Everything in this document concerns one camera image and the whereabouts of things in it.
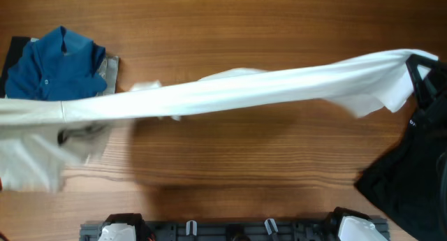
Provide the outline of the white t-shirt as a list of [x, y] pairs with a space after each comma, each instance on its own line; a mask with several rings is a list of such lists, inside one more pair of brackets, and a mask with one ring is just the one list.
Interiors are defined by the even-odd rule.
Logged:
[[129, 92], [74, 101], [1, 100], [1, 188], [58, 191], [61, 172], [99, 158], [111, 129], [131, 119], [197, 115], [272, 103], [324, 99], [356, 117], [398, 111], [416, 91], [412, 59], [423, 50], [366, 54], [333, 64], [263, 71], [235, 68], [195, 82], [136, 84]]

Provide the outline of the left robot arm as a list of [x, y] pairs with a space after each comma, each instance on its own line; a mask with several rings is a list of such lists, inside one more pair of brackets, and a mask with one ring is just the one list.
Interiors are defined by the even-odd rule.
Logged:
[[98, 241], [156, 241], [156, 235], [141, 214], [111, 214], [104, 222]]

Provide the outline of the black garment right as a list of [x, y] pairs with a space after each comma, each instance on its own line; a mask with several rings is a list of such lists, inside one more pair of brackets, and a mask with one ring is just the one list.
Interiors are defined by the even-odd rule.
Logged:
[[441, 179], [446, 111], [416, 111], [398, 145], [362, 172], [356, 189], [417, 240], [445, 240]]

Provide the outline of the light grey folded garment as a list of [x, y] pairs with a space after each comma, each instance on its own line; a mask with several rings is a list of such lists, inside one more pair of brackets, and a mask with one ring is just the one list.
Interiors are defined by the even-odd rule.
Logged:
[[97, 70], [97, 73], [105, 80], [107, 87], [98, 92], [97, 96], [105, 96], [116, 92], [117, 77], [119, 73], [119, 57], [105, 51], [104, 59]]

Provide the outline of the blue polo shirt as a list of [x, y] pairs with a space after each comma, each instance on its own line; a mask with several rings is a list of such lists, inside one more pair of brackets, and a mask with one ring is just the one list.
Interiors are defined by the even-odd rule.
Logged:
[[28, 42], [8, 69], [6, 97], [36, 101], [91, 98], [107, 88], [98, 73], [105, 48], [63, 26]]

